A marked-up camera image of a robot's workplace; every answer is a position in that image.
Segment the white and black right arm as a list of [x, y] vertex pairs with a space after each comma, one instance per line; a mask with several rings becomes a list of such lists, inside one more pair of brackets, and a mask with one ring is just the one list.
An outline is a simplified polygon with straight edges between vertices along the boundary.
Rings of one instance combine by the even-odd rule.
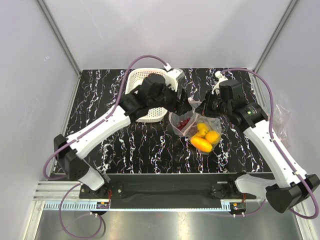
[[227, 117], [254, 144], [274, 176], [270, 180], [238, 173], [228, 180], [230, 197], [250, 194], [266, 199], [274, 210], [284, 213], [310, 197], [320, 185], [319, 177], [307, 174], [280, 142], [262, 107], [247, 102], [237, 80], [221, 78], [195, 111], [204, 117]]

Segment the orange mango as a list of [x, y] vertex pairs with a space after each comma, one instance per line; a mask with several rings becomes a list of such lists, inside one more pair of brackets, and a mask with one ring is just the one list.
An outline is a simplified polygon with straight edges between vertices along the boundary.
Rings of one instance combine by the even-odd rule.
[[197, 148], [199, 151], [209, 153], [213, 149], [213, 145], [208, 142], [206, 139], [198, 137], [198, 136], [193, 136], [190, 139], [191, 144]]

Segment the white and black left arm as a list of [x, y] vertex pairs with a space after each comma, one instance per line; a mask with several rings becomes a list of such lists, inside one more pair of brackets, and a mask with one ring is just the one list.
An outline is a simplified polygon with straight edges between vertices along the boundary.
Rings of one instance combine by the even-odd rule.
[[56, 160], [70, 181], [78, 181], [90, 188], [97, 198], [108, 193], [107, 180], [84, 159], [106, 138], [146, 116], [151, 109], [164, 108], [183, 115], [192, 110], [187, 93], [181, 88], [184, 73], [173, 71], [160, 75], [151, 73], [129, 93], [120, 97], [104, 115], [80, 131], [67, 137], [54, 138]]

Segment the clear pink-dotted zip bag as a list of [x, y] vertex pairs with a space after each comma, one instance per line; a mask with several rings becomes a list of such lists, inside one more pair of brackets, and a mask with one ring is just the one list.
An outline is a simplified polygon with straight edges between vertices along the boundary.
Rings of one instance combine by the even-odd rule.
[[209, 155], [221, 140], [222, 122], [219, 118], [205, 117], [196, 113], [200, 101], [188, 99], [192, 110], [183, 115], [169, 114], [169, 123], [173, 132], [186, 140], [201, 154]]

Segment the yellow lemon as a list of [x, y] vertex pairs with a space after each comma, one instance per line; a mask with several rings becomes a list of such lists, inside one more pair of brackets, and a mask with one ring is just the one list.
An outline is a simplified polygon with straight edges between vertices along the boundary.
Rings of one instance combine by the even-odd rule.
[[195, 136], [204, 138], [206, 134], [209, 132], [209, 127], [203, 122], [198, 123], [196, 126], [197, 126], [197, 133], [195, 134]]
[[221, 135], [214, 130], [208, 131], [205, 135], [205, 139], [212, 145], [217, 144], [220, 139], [221, 139]]

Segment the dark red grape bunch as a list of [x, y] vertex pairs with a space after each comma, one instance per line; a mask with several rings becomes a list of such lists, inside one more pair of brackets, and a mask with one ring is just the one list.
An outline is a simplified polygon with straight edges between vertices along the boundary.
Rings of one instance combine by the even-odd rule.
[[183, 135], [186, 135], [187, 133], [192, 132], [195, 129], [195, 127], [196, 127], [196, 120], [191, 118], [187, 118], [181, 121], [177, 125], [178, 133]]

